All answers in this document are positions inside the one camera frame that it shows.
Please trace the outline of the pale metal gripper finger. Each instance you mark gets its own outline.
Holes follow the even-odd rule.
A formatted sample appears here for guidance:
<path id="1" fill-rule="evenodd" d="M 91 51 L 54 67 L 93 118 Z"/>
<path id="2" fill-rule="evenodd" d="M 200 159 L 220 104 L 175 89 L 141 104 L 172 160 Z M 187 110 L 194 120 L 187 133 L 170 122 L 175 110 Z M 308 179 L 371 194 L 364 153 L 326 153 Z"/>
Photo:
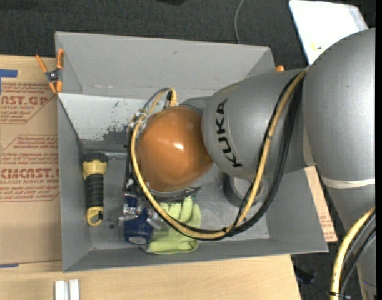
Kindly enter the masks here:
<path id="1" fill-rule="evenodd" d="M 121 210 L 118 216 L 118 221 L 120 223 L 135 220 L 137 217 L 138 213 L 136 207 L 128 205 L 121 206 Z"/>
<path id="2" fill-rule="evenodd" d="M 162 220 L 156 212 L 147 213 L 146 223 L 156 231 L 160 231 L 162 228 Z"/>

